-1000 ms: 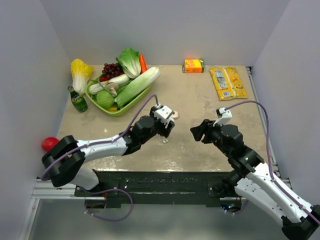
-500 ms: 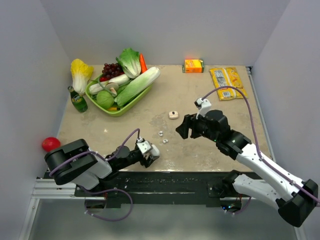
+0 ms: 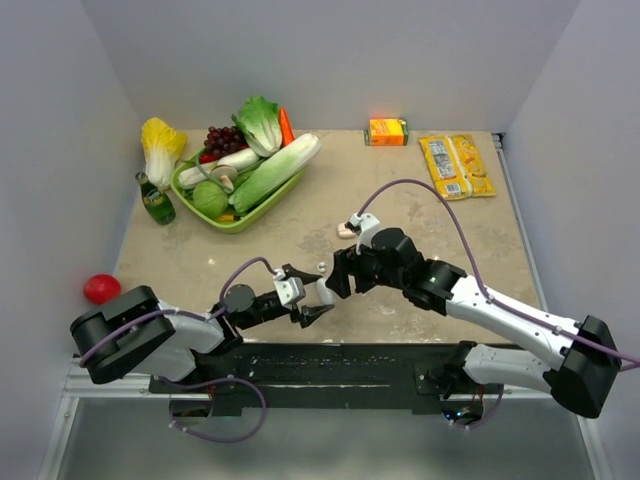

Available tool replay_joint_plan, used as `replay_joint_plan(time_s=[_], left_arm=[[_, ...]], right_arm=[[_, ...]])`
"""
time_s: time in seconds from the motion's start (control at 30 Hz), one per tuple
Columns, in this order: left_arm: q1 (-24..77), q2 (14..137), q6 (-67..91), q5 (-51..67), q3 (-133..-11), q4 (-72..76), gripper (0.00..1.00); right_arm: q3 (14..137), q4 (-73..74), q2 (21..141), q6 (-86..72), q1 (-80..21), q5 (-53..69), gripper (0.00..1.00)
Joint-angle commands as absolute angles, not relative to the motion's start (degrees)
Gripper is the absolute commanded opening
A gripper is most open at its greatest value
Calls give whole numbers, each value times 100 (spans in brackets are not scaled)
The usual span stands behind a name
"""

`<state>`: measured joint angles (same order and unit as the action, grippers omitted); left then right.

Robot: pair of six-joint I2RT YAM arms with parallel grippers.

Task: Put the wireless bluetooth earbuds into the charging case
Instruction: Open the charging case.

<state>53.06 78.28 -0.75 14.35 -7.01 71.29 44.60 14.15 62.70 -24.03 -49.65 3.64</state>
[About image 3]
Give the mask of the white charging case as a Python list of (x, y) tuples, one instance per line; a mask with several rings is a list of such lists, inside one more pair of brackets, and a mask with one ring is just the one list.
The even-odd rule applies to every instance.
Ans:
[(335, 297), (333, 292), (326, 286), (326, 280), (320, 278), (315, 282), (316, 294), (323, 305), (334, 305)]

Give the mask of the beige earbud charging case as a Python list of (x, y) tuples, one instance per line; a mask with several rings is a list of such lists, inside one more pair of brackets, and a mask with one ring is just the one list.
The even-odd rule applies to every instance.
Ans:
[(347, 240), (356, 237), (356, 233), (349, 229), (345, 223), (337, 225), (336, 234), (339, 239)]

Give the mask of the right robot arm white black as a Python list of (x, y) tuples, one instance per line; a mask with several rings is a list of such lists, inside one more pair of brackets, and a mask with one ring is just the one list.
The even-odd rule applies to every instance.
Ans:
[(399, 228), (381, 230), (367, 245), (336, 251), (326, 285), (342, 299), (376, 286), (394, 288), (419, 309), (475, 324), (513, 343), (498, 348), (461, 342), (431, 376), (446, 390), (520, 386), (548, 393), (570, 412), (594, 419), (621, 370), (603, 320), (559, 317), (480, 287), (463, 269), (425, 258)]

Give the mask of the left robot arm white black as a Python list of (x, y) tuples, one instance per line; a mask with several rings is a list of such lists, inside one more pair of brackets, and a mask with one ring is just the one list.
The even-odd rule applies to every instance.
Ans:
[(320, 275), (287, 264), (273, 275), (274, 289), (256, 294), (246, 284), (225, 283), (209, 313), (171, 306), (148, 286), (136, 287), (76, 318), (70, 333), (79, 365), (107, 384), (129, 373), (157, 375), (185, 392), (200, 390), (207, 368), (198, 354), (216, 354), (243, 342), (239, 332), (287, 316), (302, 328), (335, 306)]

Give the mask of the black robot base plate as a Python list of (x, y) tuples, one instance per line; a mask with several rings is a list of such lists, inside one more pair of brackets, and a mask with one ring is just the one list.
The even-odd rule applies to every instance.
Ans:
[(151, 380), (153, 394), (203, 395), (216, 416), (244, 408), (409, 410), (471, 423), (498, 388), (438, 385), (453, 344), (246, 343), (197, 355), (197, 369), (175, 386)]

